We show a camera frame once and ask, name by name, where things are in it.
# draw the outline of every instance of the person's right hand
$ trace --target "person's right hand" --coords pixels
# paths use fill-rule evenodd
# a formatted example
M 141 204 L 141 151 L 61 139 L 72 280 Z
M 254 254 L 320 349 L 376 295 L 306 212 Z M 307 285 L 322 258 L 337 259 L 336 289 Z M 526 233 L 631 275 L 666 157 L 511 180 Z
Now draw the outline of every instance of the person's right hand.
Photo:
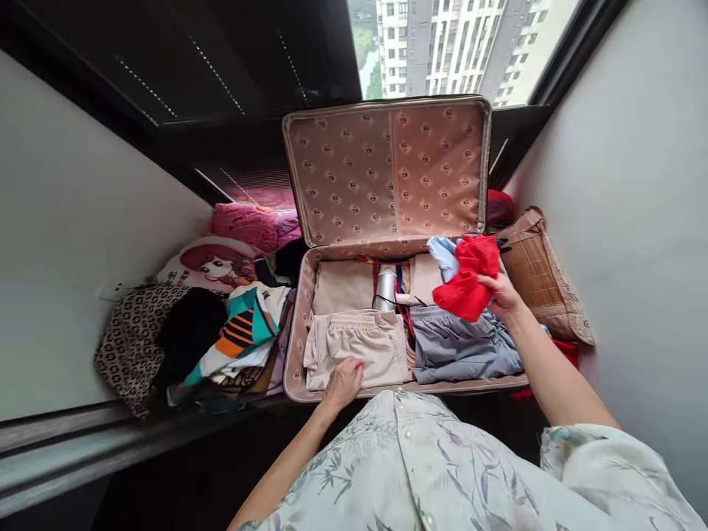
M 502 319 L 511 313 L 515 313 L 525 308 L 521 295 L 518 294 L 509 278 L 503 274 L 497 274 L 496 278 L 485 275 L 477 275 L 477 280 L 494 293 L 494 298 L 489 304 L 489 311 Z
M 330 374 L 322 407 L 334 416 L 339 414 L 356 397 L 363 377 L 364 360 L 349 356 L 342 361 Z

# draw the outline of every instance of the black cloth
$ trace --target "black cloth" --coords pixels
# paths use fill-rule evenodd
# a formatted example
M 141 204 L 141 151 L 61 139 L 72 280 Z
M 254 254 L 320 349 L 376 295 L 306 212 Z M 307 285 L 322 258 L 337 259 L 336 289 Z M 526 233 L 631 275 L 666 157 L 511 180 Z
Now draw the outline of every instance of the black cloth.
M 203 288 L 190 289 L 172 306 L 157 335 L 164 358 L 153 385 L 163 390 L 183 381 L 219 339 L 228 316 L 223 296 Z
M 267 285 L 269 288 L 278 288 L 280 286 L 290 285 L 290 283 L 284 284 L 283 282 L 278 282 L 276 280 L 276 278 L 271 273 L 271 270 L 268 267 L 268 263 L 266 262 L 265 258 L 260 258 L 259 260 L 256 260 L 255 262 L 253 262 L 253 266 L 256 270 L 256 278 L 258 278 L 259 281 Z
M 310 248 L 303 238 L 287 242 L 282 249 L 275 253 L 275 274 L 287 277 L 292 285 L 297 285 L 302 257 L 309 250 Z

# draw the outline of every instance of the floor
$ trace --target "floor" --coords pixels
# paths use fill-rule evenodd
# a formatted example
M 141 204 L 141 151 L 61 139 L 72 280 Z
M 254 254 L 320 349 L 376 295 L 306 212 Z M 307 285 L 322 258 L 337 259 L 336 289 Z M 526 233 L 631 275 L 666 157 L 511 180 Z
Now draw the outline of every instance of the floor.
M 538 464 L 546 420 L 535 401 L 508 394 L 446 397 L 460 420 L 494 435 Z M 325 435 L 332 440 L 365 404 L 348 406 Z M 227 430 L 114 474 L 94 531 L 224 531 L 260 477 L 309 418 L 312 406 L 260 413 Z

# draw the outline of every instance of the suitcase lid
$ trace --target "suitcase lid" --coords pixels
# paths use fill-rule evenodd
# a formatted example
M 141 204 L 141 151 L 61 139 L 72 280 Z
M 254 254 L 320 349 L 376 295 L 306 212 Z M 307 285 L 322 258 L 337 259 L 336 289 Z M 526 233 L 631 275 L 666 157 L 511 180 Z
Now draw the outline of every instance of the suitcase lid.
M 285 116 L 305 242 L 483 232 L 491 111 L 483 96 L 457 96 Z

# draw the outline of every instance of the person's left hand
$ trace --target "person's left hand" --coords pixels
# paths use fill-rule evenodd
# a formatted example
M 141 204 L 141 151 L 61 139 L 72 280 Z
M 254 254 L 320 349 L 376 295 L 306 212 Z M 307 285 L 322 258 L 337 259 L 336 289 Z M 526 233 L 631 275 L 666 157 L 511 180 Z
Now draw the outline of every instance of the person's left hand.
M 354 400 L 363 377 L 364 360 L 350 356 L 342 361 L 330 374 L 322 406 L 337 415 Z

